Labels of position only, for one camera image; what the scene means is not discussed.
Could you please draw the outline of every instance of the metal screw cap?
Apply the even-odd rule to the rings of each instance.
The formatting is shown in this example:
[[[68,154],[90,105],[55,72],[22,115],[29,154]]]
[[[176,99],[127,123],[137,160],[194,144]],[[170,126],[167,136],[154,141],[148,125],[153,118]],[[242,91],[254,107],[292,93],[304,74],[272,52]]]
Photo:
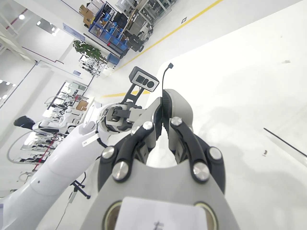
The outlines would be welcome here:
[[[175,116],[172,118],[171,123],[175,126],[179,126],[182,124],[182,119],[180,117]]]
[[[153,127],[153,123],[151,121],[146,121],[144,124],[143,124],[143,128],[145,130],[150,130],[151,128]]]
[[[102,153],[101,153],[101,157],[104,159],[109,159],[113,156],[114,154],[114,147],[106,147]]]
[[[210,170],[203,162],[197,162],[193,166],[193,173],[200,181],[207,181],[210,177]]]
[[[140,128],[139,126],[133,127],[133,128],[131,129],[131,134],[135,134],[136,131],[137,131],[139,128]]]
[[[216,147],[211,147],[209,153],[214,160],[220,160],[222,158],[222,152]]]
[[[112,176],[114,180],[120,181],[128,174],[129,166],[126,162],[121,161],[115,164],[112,170]]]

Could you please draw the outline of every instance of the potted plant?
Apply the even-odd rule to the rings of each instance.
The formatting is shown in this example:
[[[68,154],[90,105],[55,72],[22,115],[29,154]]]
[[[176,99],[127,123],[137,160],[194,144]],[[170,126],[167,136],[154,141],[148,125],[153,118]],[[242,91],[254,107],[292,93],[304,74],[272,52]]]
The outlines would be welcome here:
[[[103,61],[100,50],[90,44],[87,44],[83,41],[75,40],[72,46],[78,53],[84,54],[87,57],[92,58],[96,61]]]

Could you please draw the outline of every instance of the floor marking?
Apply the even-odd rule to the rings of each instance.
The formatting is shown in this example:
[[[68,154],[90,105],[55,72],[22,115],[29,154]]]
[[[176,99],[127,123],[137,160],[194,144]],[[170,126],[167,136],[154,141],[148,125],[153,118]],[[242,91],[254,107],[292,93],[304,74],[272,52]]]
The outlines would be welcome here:
[[[198,18],[199,16],[201,16],[202,14],[204,14],[205,12],[207,12],[208,10],[212,9],[214,6],[218,5],[220,2],[222,2],[224,0],[217,0],[216,2],[212,3],[210,6],[208,6],[207,8],[205,8],[204,10],[202,10],[201,12],[199,12],[198,14],[196,14],[195,16],[193,16],[191,19],[185,21],[182,25],[180,25],[178,28],[174,29],[173,31],[171,31],[169,34],[167,34],[166,36],[164,36],[163,38],[161,38],[160,40],[158,40],[156,43],[152,44],[151,46],[149,46],[148,48],[146,48],[144,51],[142,51],[141,53],[139,53],[137,56],[135,56],[134,58],[132,58],[131,60],[129,60],[127,63],[125,63],[124,65],[122,65],[121,67],[119,67],[118,69],[116,69],[112,74],[114,74],[116,71],[120,70],[122,67],[126,66],[127,64],[129,64],[131,61],[135,60],[136,58],[138,58],[139,56],[141,56],[143,53],[147,52],[149,49],[153,48],[155,45],[159,44],[160,42],[162,42],[163,40],[165,40],[166,38],[168,38],[169,36],[173,35],[175,32],[177,32],[178,30],[180,30],[182,27],[186,26],[188,23],[192,22],[193,20],[195,20],[196,18]]]
[[[132,91],[133,95],[137,95],[137,93],[138,93],[138,91]],[[150,94],[150,92],[144,90],[142,94]],[[126,93],[118,93],[118,94],[104,95],[104,96],[101,96],[101,98],[106,98],[106,97],[123,97],[125,95],[126,95]]]

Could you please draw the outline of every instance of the white label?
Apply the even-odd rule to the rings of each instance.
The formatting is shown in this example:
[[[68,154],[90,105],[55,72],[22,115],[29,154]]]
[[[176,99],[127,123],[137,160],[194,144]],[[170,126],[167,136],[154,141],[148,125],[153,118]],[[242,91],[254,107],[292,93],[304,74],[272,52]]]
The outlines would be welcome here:
[[[207,230],[203,208],[125,197],[115,230]]]
[[[98,138],[99,138],[99,134],[96,133],[92,137],[90,137],[87,140],[83,141],[82,142],[82,146],[85,147],[85,146],[89,145],[90,143],[92,143],[93,141],[97,140]]]

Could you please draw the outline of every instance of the machine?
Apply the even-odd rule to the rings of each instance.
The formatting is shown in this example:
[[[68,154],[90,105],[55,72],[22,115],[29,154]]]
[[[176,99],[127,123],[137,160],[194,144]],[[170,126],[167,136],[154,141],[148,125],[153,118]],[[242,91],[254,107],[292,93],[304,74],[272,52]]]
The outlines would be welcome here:
[[[14,126],[35,130],[36,132],[43,134],[61,133],[65,135],[69,134],[77,126],[76,121],[76,116],[72,113],[72,107],[68,106],[59,122],[53,121],[52,118],[46,118],[35,123],[29,117],[22,116],[14,121]]]
[[[222,153],[193,133],[193,112],[176,91],[163,90],[147,109],[136,105],[157,78],[135,67],[121,103],[93,104],[89,116],[54,150],[30,181],[0,200],[2,230],[33,230],[45,213],[100,155],[99,194],[81,230],[239,230],[224,197]],[[132,95],[135,86],[142,89]],[[148,154],[166,129],[177,166],[146,166]],[[130,131],[114,146],[112,134]]]

